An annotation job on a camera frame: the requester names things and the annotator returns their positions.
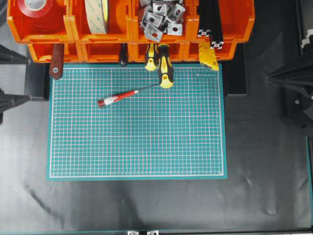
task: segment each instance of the grid lines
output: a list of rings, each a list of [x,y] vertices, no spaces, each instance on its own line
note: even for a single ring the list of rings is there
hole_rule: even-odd
[[[97,100],[153,85],[157,73],[65,66],[51,87],[48,178],[225,176],[219,73],[179,67],[174,80],[99,109]]]

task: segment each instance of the black table surface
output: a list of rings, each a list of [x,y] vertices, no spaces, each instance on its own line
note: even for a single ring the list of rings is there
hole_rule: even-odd
[[[295,4],[255,7],[247,96],[224,100],[226,180],[48,182],[48,103],[29,102],[7,111],[0,126],[0,232],[309,228],[305,137],[284,120],[279,88],[266,81],[299,54]],[[6,24],[0,32],[4,46],[25,50]],[[0,87],[22,93],[24,67],[0,69]]]

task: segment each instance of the tape roll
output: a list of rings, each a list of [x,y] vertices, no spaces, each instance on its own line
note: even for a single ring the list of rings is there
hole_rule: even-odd
[[[107,34],[109,30],[109,0],[85,0],[86,16],[92,34]]]
[[[55,33],[63,23],[63,8],[55,0],[18,0],[19,10],[43,33]]]

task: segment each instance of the double-sided tape roll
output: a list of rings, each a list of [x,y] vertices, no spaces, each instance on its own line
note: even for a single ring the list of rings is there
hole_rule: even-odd
[[[107,34],[109,30],[109,0],[85,0],[86,16],[92,34]]]

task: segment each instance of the screwdriver handle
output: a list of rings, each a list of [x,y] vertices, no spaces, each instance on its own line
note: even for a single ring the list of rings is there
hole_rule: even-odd
[[[158,51],[157,45],[154,43],[148,44],[145,54],[145,68],[148,71],[154,71],[158,67]]]
[[[159,68],[158,77],[162,88],[170,88],[174,84],[174,69],[170,59],[170,46],[168,44],[160,44],[159,52]]]
[[[49,75],[59,80],[63,76],[64,44],[54,44],[50,63]]]
[[[122,43],[121,50],[118,57],[118,63],[120,67],[126,67],[128,65],[128,45],[127,43]]]
[[[111,97],[108,97],[108,98],[105,98],[105,99],[101,99],[101,100],[98,100],[98,106],[99,108],[102,108],[103,106],[108,106],[114,102],[118,102],[122,99],[125,99],[127,97],[130,97],[134,94],[137,94],[139,91],[138,90],[133,90],[133,91],[130,91],[130,92],[126,92],[126,93],[123,93],[123,94],[118,94],[118,95],[115,95],[115,96],[111,96]]]

